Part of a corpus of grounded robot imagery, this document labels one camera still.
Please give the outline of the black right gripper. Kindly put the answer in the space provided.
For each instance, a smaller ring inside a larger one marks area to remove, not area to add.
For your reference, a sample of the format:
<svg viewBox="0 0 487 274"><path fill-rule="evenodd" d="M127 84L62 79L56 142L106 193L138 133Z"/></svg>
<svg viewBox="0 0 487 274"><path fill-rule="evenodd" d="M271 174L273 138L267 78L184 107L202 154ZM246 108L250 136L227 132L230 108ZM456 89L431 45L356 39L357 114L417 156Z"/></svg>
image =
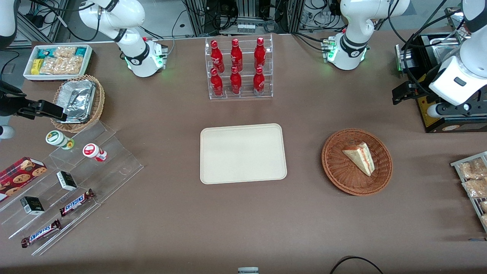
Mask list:
<svg viewBox="0 0 487 274"><path fill-rule="evenodd" d="M0 82L0 89L0 116L21 116L27 119L35 119L35 108L33 107L35 102L26 99L26 94L4 81ZM36 116L60 121L67 119L62 107L45 100L38 101Z"/></svg>

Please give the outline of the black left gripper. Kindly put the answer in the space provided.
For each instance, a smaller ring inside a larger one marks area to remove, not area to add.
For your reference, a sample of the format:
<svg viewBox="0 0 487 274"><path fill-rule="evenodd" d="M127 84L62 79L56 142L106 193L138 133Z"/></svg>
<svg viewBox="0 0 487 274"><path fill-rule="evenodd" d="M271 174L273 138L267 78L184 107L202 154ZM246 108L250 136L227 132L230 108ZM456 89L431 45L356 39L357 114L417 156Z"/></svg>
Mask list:
<svg viewBox="0 0 487 274"><path fill-rule="evenodd" d="M425 97L426 101L434 101L433 92L428 88L424 88L421 83L416 83L414 81L405 81L392 90L393 105L400 104L406 100L416 100L423 97Z"/></svg>

